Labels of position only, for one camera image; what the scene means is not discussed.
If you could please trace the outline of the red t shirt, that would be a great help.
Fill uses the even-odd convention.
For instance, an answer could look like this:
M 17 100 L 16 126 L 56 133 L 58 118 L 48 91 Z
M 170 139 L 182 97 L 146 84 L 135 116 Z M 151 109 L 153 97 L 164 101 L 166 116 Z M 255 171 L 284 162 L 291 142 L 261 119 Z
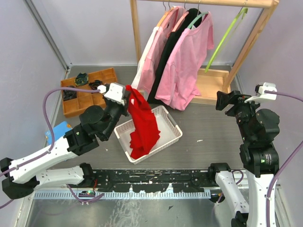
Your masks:
M 155 115 L 143 95 L 130 85 L 126 86 L 126 90 L 130 92 L 128 112 L 135 127 L 130 134 L 131 158 L 139 159 L 149 154 L 160 139 L 160 131 Z

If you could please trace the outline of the green plastic hanger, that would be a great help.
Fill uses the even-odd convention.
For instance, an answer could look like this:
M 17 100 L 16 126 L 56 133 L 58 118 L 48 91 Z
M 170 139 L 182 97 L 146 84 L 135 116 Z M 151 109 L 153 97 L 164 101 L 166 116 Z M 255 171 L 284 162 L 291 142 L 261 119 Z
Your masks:
M 234 35 L 236 30 L 238 29 L 239 25 L 242 23 L 244 17 L 248 13 L 248 8 L 246 7 L 248 0 L 245 0 L 243 3 L 242 8 L 238 12 L 238 14 L 235 16 L 229 27 L 227 28 L 226 32 L 224 33 L 222 39 L 220 40 L 219 44 L 216 47 L 216 50 L 214 51 L 212 57 L 210 58 L 204 72 L 207 73 L 212 66 L 214 60 L 219 55 L 219 53 L 223 50 L 223 48 L 227 45 L 231 37 Z

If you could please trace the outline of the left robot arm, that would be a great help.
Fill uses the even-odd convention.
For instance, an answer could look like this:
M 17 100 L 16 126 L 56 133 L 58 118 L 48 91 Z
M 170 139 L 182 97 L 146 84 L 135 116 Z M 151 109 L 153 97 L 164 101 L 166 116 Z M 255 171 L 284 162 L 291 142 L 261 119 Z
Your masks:
M 90 164 L 64 169 L 52 169 L 62 161 L 79 157 L 99 146 L 100 141 L 107 141 L 122 115 L 127 116 L 128 101 L 106 100 L 106 107 L 93 105 L 79 116 L 80 124 L 60 137 L 53 146 L 13 160 L 4 158 L 0 161 L 3 192 L 12 200 L 26 197 L 37 189 L 62 186 L 90 187 L 95 175 Z

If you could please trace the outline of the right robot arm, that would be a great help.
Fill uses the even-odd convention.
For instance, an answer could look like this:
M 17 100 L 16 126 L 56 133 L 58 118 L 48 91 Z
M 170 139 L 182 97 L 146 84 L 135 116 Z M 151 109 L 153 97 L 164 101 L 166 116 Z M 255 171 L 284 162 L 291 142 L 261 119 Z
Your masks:
M 280 120 L 275 112 L 259 108 L 260 99 L 237 90 L 217 92 L 216 110 L 232 105 L 225 114 L 235 117 L 239 127 L 243 141 L 240 158 L 249 185 L 246 201 L 227 163 L 212 163 L 208 168 L 208 182 L 221 188 L 232 212 L 233 227 L 276 226 L 274 177 L 279 170 L 279 156 L 273 141 L 280 133 Z

